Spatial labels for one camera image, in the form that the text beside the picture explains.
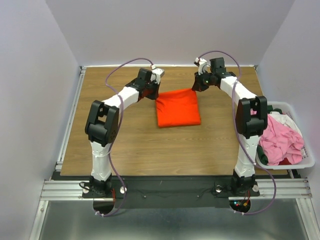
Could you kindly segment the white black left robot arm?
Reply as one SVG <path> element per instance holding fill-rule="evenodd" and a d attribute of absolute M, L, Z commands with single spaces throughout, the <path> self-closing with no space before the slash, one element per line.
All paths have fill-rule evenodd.
<path fill-rule="evenodd" d="M 111 150 L 123 121 L 124 110 L 143 98 L 156 100 L 161 78 L 156 74 L 147 80 L 137 77 L 121 91 L 103 100 L 95 100 L 90 107 L 85 125 L 92 151 L 92 170 L 89 184 L 83 188 L 100 197 L 106 197 L 112 189 Z"/>

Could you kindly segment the orange t shirt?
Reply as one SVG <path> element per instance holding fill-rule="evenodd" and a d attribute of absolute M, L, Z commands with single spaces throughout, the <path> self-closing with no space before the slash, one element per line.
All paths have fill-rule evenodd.
<path fill-rule="evenodd" d="M 201 124 L 197 94 L 190 88 L 160 93 L 155 108 L 160 128 Z"/>

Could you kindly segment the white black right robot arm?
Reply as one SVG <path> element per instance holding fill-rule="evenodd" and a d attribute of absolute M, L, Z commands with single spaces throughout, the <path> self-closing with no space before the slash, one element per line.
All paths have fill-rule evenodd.
<path fill-rule="evenodd" d="M 260 138 L 268 125 L 268 102 L 264 96 L 249 91 L 232 72 L 194 73 L 193 91 L 203 92 L 210 86 L 218 87 L 232 99 L 239 150 L 230 189 L 233 194 L 242 195 L 255 185 L 255 157 Z"/>

